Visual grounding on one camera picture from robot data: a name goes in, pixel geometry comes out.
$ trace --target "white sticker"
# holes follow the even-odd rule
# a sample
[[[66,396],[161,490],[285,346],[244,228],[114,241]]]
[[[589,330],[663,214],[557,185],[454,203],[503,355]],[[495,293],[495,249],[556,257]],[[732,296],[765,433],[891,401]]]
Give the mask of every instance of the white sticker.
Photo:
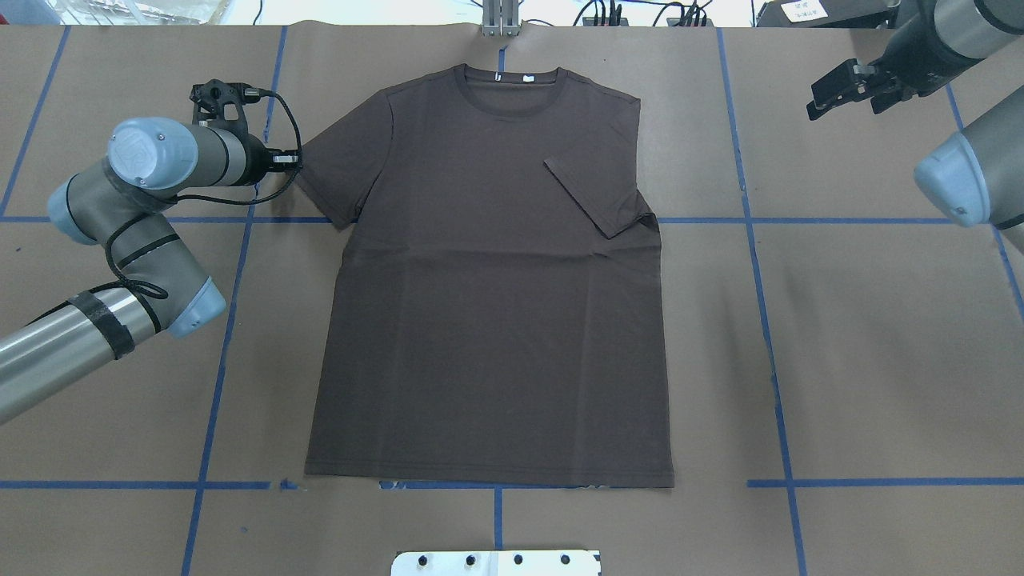
[[[809,22],[828,17],[828,12],[818,0],[800,0],[782,4],[782,11],[790,22]]]

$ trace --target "blue joint cap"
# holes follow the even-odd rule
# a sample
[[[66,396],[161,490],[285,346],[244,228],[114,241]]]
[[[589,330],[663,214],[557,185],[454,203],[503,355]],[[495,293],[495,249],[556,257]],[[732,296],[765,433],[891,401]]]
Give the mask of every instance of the blue joint cap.
[[[124,181],[164,190],[185,180],[199,164],[199,145],[170,118],[132,118],[118,124],[106,145],[111,167]]]
[[[985,174],[963,132],[922,160],[913,179],[936,208],[962,227],[980,224],[992,215]]]
[[[75,222],[75,218],[71,215],[71,210],[68,208],[68,186],[71,183],[71,178],[68,181],[60,184],[53,194],[50,195],[50,199],[46,201],[46,213],[50,216],[50,221],[53,225],[57,227],[57,230],[67,234],[72,240],[78,242],[79,244],[85,244],[86,246],[92,246],[94,244],[99,244],[95,240],[89,238],[82,232],[82,229],[78,228]]]
[[[213,285],[212,278],[207,278],[185,310],[167,327],[167,331],[175,338],[183,338],[220,316],[225,307],[227,302],[220,295],[220,290]]]

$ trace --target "white tag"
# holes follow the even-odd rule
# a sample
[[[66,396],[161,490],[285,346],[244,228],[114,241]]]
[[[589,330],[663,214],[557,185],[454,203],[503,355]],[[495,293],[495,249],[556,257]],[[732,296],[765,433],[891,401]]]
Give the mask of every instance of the white tag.
[[[788,4],[781,5],[782,11],[785,12],[785,17],[790,18],[790,22],[809,22],[816,20],[819,18],[828,17],[828,12],[825,12],[821,2],[818,0],[800,0],[799,2],[790,2]]]

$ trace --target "white bracket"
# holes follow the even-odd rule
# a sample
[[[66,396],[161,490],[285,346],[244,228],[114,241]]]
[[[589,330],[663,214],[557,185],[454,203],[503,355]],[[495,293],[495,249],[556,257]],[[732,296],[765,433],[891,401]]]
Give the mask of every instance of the white bracket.
[[[391,564],[391,576],[601,576],[601,552],[402,552]]]
[[[481,0],[484,36],[519,36],[519,0]]]

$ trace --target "shirt neckline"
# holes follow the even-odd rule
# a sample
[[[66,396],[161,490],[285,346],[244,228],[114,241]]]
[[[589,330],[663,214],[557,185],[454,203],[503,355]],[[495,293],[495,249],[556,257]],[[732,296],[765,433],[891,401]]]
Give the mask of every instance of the shirt neckline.
[[[462,93],[463,97],[470,106],[472,106],[473,108],[479,110],[484,114],[488,114],[490,116],[501,116],[505,118],[528,118],[531,116],[537,116],[538,114],[551,108],[558,101],[558,98],[565,87],[566,79],[568,76],[564,68],[556,68],[551,72],[541,72],[537,74],[525,75],[525,76],[532,76],[534,80],[530,82],[522,81],[522,77],[524,76],[522,73],[508,73],[508,72],[502,73],[503,78],[501,81],[498,81],[495,80],[495,77],[497,75],[496,72],[478,70],[466,64],[461,64],[452,70],[453,74],[455,75],[455,83],[459,87],[459,91]],[[554,85],[554,88],[549,91],[548,97],[545,99],[545,101],[541,102],[540,105],[522,110],[509,111],[490,106],[487,102],[480,99],[475,93],[473,93],[473,90],[469,87],[469,83],[466,81],[467,77],[473,80],[482,80],[484,82],[492,82],[496,84],[512,84],[512,85],[547,84],[547,85]]]

